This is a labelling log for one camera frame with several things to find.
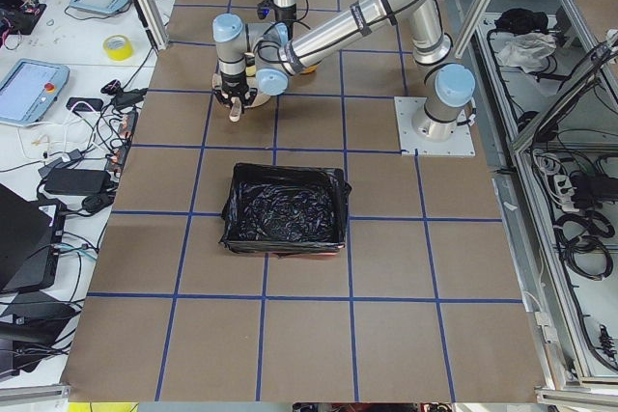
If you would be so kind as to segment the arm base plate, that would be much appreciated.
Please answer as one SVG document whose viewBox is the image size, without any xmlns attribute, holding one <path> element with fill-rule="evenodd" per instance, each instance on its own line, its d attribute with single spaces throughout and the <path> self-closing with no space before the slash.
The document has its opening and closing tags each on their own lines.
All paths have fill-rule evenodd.
<svg viewBox="0 0 618 412">
<path fill-rule="evenodd" d="M 438 123 L 425 112 L 426 98 L 395 96 L 399 151 L 404 156 L 474 157 L 468 117 L 462 108 L 450 123 Z"/>
</svg>

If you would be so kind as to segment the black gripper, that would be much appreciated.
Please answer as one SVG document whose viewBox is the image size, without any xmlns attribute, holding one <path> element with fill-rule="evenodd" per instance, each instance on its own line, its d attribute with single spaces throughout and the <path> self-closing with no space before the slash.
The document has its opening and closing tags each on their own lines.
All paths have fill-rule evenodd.
<svg viewBox="0 0 618 412">
<path fill-rule="evenodd" d="M 274 3 L 273 0 L 262 0 L 257 5 L 257 17 L 260 20 L 265 20 L 268 15 L 274 11 Z"/>
<path fill-rule="evenodd" d="M 231 107 L 231 96 L 244 96 L 248 91 L 247 75 L 215 73 L 212 77 L 212 92 L 222 105 Z"/>
</svg>

